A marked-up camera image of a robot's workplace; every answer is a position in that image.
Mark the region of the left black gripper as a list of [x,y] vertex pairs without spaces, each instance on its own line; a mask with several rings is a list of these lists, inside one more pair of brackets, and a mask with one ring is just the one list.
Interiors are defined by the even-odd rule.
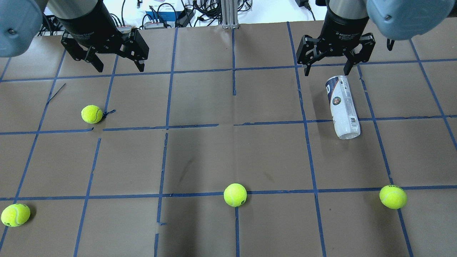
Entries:
[[67,30],[62,34],[61,44],[73,60],[90,63],[102,72],[104,64],[95,48],[120,49],[120,57],[132,60],[139,72],[144,72],[149,46],[137,28],[121,36],[103,2],[96,2],[92,10],[74,19],[57,18]]

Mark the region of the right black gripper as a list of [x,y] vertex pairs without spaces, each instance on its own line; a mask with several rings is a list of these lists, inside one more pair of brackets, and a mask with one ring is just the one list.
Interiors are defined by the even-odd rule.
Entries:
[[361,36],[368,20],[366,14],[360,19],[348,19],[328,9],[320,37],[314,39],[310,35],[304,35],[299,43],[296,59],[299,65],[304,66],[304,75],[309,76],[312,64],[330,57],[333,49],[354,48],[357,43],[361,45],[358,53],[354,49],[344,50],[347,58],[344,75],[349,75],[354,65],[369,61],[376,41],[371,32]]

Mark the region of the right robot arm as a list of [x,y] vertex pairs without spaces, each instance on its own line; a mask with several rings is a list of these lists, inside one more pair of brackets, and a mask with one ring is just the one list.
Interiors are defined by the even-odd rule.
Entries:
[[369,20],[387,39],[391,51],[397,41],[423,35],[450,17],[455,0],[317,0],[327,7],[320,35],[302,36],[296,50],[296,62],[309,75],[312,64],[325,57],[347,58],[344,74],[354,65],[370,60],[376,41],[364,33]]

